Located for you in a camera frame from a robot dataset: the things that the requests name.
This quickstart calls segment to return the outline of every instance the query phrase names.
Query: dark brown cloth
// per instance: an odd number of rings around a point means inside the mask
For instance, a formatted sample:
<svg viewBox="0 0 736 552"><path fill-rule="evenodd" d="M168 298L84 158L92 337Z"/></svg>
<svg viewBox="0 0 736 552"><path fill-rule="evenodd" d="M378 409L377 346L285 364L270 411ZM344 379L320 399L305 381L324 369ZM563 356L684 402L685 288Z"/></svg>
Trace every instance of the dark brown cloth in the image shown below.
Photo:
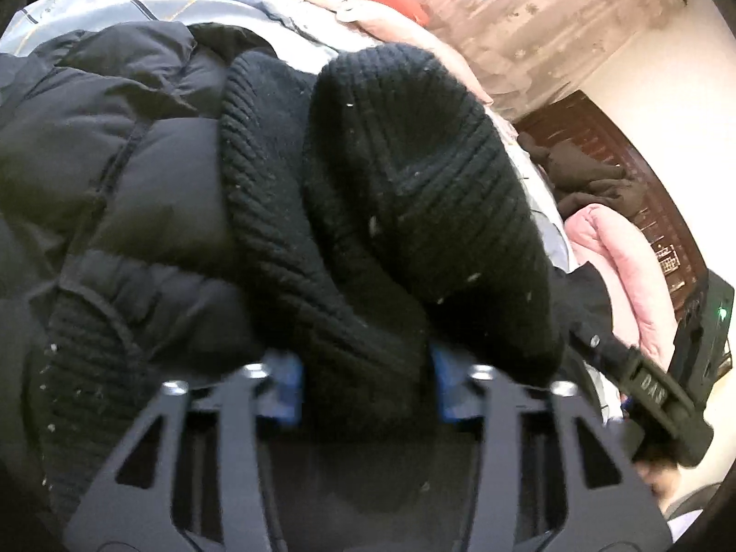
<svg viewBox="0 0 736 552"><path fill-rule="evenodd" d="M646 186L623 167L594 160L569 140L548 148L537 145L531 134L521 133L518 143L552 183L564 220L591 203L610 207L627 219L641 209Z"/></svg>

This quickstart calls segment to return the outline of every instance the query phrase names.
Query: pink cloth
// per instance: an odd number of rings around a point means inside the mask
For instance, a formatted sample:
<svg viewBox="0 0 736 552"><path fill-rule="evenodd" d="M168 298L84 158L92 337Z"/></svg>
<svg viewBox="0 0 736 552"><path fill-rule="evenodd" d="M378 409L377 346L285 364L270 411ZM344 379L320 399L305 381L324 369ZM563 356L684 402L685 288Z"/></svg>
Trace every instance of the pink cloth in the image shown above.
<svg viewBox="0 0 736 552"><path fill-rule="evenodd" d="M575 258L601 273L613 309L613 334L669 367L677 330L667 282L649 243L623 215L589 205L564 223Z"/></svg>

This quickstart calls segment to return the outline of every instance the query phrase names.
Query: silver screw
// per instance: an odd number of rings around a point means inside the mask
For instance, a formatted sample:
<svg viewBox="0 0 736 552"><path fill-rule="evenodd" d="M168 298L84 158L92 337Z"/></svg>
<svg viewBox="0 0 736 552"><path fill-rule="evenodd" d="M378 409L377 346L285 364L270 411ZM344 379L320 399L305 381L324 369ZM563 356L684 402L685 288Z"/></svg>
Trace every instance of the silver screw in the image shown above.
<svg viewBox="0 0 736 552"><path fill-rule="evenodd" d="M174 379L171 382L164 382L161 385L161 392L168 394L168 396L180 397L182 394L189 392L189 384Z"/></svg>
<svg viewBox="0 0 736 552"><path fill-rule="evenodd" d="M574 397L578 394L578 387L572 382L553 382L550 391L559 397Z"/></svg>
<svg viewBox="0 0 736 552"><path fill-rule="evenodd" d="M474 380L492 380L495 373L496 368L491 365L474 365L470 368L470 378Z"/></svg>
<svg viewBox="0 0 736 552"><path fill-rule="evenodd" d="M269 368L265 363L251 363L244 368L245 375L252 380L259 380L269 376Z"/></svg>

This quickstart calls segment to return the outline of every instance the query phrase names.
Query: beige curtain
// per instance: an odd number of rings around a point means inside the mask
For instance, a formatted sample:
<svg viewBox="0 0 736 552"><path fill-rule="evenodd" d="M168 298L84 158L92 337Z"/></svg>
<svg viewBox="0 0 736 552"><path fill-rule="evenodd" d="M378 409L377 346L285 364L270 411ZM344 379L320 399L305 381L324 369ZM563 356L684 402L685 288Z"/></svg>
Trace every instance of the beige curtain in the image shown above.
<svg viewBox="0 0 736 552"><path fill-rule="evenodd" d="M638 31L684 0L419 0L428 26L458 49L494 108L514 121L564 98Z"/></svg>

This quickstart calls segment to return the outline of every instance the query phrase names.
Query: wooden headboard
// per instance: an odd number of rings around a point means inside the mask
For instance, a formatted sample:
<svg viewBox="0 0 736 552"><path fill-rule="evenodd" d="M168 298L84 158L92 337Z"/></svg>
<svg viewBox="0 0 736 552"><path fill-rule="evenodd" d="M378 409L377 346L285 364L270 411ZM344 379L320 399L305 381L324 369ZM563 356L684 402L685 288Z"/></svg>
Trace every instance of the wooden headboard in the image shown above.
<svg viewBox="0 0 736 552"><path fill-rule="evenodd" d="M516 128L539 145L570 139L585 154L622 165L647 185L643 208L632 221L660 261L679 320L685 299L706 271L705 261L667 189L623 132L582 91L532 112Z"/></svg>

